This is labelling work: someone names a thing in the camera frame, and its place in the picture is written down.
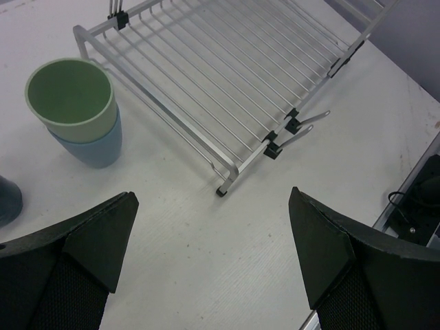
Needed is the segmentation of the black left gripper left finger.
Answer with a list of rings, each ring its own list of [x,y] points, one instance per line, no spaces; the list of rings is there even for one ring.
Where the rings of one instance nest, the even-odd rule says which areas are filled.
[[[139,201],[122,192],[1,244],[2,329],[99,329]]]

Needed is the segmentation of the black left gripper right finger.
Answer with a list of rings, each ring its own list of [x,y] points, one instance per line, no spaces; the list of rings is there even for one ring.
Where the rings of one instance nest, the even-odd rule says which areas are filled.
[[[322,329],[438,329],[439,252],[344,216],[293,187],[289,218]]]

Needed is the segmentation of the dark blue ceramic mug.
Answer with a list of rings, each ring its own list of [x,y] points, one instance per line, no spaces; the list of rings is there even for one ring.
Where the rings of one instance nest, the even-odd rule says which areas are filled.
[[[0,186],[0,224],[1,227],[13,222],[23,209],[23,195],[20,188],[1,176]]]

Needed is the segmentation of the light blue plastic cup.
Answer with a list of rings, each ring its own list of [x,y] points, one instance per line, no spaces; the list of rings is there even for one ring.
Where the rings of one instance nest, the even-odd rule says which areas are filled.
[[[50,130],[48,131],[71,155],[89,167],[106,168],[120,157],[123,137],[119,110],[117,110],[116,121],[111,130],[93,142],[69,142],[58,137]]]

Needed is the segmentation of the light green plastic cup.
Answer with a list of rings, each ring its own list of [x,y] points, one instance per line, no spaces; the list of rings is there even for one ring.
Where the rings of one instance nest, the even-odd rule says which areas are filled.
[[[36,69],[25,86],[31,112],[57,137],[89,143],[108,134],[117,103],[108,73],[80,58],[62,58]]]

